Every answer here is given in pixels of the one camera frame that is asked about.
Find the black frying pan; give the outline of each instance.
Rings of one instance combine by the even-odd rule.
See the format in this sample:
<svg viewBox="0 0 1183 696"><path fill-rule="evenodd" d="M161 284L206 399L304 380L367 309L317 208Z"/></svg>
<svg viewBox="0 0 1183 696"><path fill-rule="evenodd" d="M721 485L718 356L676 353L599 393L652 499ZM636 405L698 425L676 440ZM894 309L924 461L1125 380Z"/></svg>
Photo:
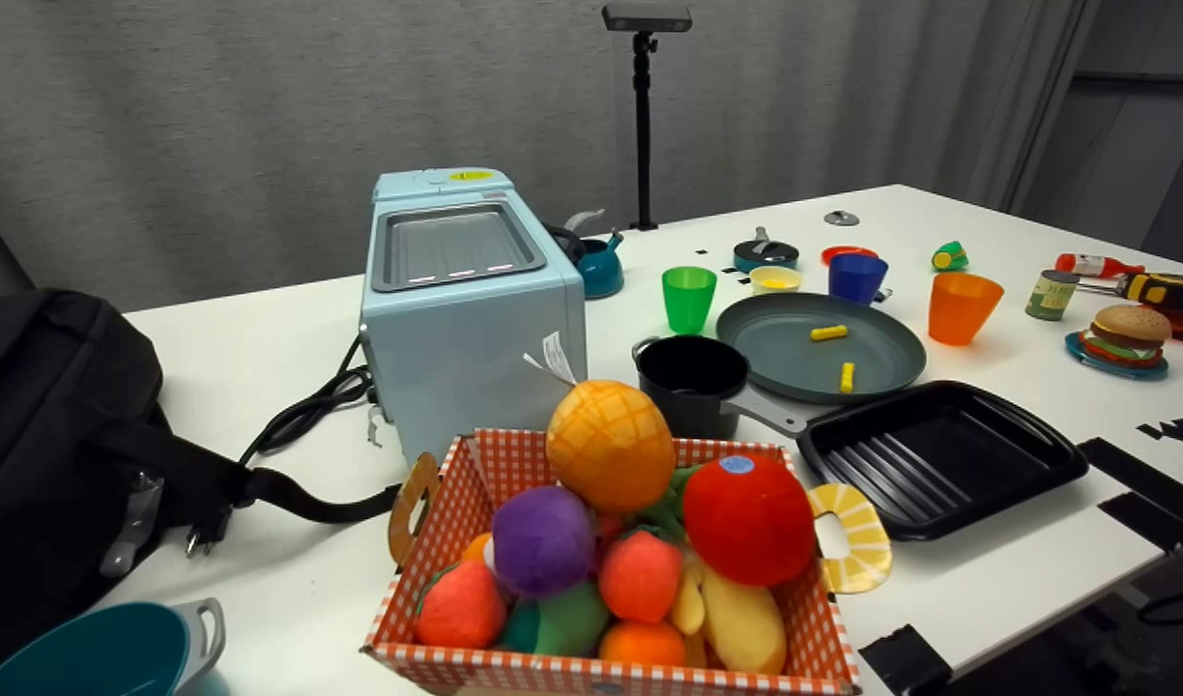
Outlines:
<svg viewBox="0 0 1183 696"><path fill-rule="evenodd" d="M819 324L848 324L843 338L816 342ZM715 335L750 360L750 381L794 400L857 400L910 386L924 342L889 313L828 292L754 292L718 313Z"/></svg>

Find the black backpack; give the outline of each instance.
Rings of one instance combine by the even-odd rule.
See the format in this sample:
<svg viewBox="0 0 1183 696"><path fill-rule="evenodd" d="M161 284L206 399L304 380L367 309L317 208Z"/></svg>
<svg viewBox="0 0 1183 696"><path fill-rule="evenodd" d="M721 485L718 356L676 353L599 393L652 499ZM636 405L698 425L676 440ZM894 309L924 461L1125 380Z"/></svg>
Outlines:
<svg viewBox="0 0 1183 696"><path fill-rule="evenodd" d="M346 360L228 461L169 432L160 356L109 300L72 288L0 296L0 659L95 603L174 525L214 543L255 499L314 523L390 511L397 485L322 502L269 467L246 467L335 400L371 393L367 368L346 369Z"/></svg>

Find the white table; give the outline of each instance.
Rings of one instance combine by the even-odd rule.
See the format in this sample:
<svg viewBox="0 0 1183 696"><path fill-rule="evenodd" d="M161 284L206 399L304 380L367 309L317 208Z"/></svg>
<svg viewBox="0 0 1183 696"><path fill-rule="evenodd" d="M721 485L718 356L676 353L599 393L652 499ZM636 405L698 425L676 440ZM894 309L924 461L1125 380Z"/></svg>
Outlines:
<svg viewBox="0 0 1183 696"><path fill-rule="evenodd" d="M848 208L856 229L825 217ZM1076 292L1064 319L1033 319L1027 288L1060 252L1102 252L1157 271L1175 262L1027 225L1006 212L933 198L910 184L834 194L816 199L698 217L631 230L618 246L625 288L589 300L589 369L633 381L631 342L665 335L657 274L669 262L731 265L736 244L765 225L772 238L801 246L804 288L825 288L819 252L830 244L866 244L889 260L884 313L906 319L929 346L929 380L962 380L997 391L1051 420L1071 440L1109 436L1133 457L1183 480L1183 445L1138 432L1139 420L1183 417L1183 342L1167 342L1170 374L1133 381L1087 369L1064 356L1064 332L1089 324L1095 309L1121 300L1109 292ZM924 335L933 252L962 238L970 265L1006 284L1006 300L970 346L946 346ZM746 296L750 284L721 274L715 313ZM358 277L331 277L264 292L234 292L192 306L130 313L153 338L165 368L161 405L176 432L240 457L258 425L281 405L322 386L344 356L358 313ZM741 420L741 440L786 440ZM291 451L267 461L323 499L358 499L386 480L407 476L397 436L367 440L367 408L331 413ZM850 640L863 650L897 625L915 625L929 646L965 673L1006 646L1064 619L1109 585L1148 568L1162 554L1125 528L1099 502L1121 493L1116 480L1087 470L1084 480L993 515L941 539L897 543L894 576L866 594L843 594ZM122 597L196 597L218 594L228 614L228 650L209 690L419 690L358 652L358 640L390 585L386 516L353 528L317 528L276 506L252 506L233 516L228 539L214 557L184 557L180 538L165 539L103 603ZM863 689L884 690L863 666Z"/></svg>

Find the gray curtain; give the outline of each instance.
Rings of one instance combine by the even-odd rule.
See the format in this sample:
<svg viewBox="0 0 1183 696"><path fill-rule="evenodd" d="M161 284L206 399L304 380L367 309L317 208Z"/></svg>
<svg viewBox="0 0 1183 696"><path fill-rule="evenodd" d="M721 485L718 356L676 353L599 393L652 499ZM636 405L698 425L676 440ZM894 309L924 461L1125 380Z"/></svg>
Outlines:
<svg viewBox="0 0 1183 696"><path fill-rule="evenodd" d="M589 0L0 0L0 230L134 306L362 271L383 171L633 217L631 33ZM910 182L1009 203L1084 0L692 0L652 217Z"/></svg>

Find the orange cup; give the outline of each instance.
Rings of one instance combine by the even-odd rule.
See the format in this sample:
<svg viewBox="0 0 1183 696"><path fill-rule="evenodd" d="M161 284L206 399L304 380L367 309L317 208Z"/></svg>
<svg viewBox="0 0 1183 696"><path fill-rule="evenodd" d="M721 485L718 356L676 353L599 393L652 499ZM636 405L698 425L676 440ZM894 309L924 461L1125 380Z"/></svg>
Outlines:
<svg viewBox="0 0 1183 696"><path fill-rule="evenodd" d="M941 342L970 342L1002 296L1006 284L993 277L959 271L934 274L929 335Z"/></svg>

